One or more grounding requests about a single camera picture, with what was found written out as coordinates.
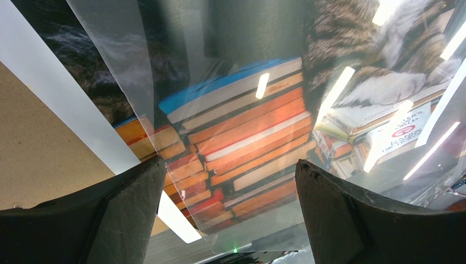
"blue book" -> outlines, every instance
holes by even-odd
[[[294,59],[295,58],[287,59],[287,60],[274,59],[274,60],[270,60],[267,62],[254,63],[249,66],[241,68],[240,69],[241,71],[238,73],[228,75],[218,80],[214,80],[214,81],[208,80],[208,81],[196,84],[196,85],[192,85],[188,87],[187,89],[174,93],[170,95],[169,97],[165,98],[164,100],[162,100],[159,103],[159,108],[165,114],[169,115],[173,113],[175,110],[177,110],[178,108],[182,107],[183,105],[186,105],[194,101],[195,99],[200,98],[210,92],[213,92],[228,84],[232,84],[238,80],[244,79],[253,74],[260,73],[266,69],[292,61]]]

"transparent plastic film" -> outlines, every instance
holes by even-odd
[[[309,247],[299,159],[423,207],[464,177],[461,1],[67,2],[126,100],[93,102],[214,252]]]

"striped fur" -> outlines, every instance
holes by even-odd
[[[440,0],[403,0],[378,27],[378,0],[305,0],[303,77],[306,108],[317,115],[345,67],[356,70],[334,107],[390,105],[448,83],[459,59],[444,62]]]

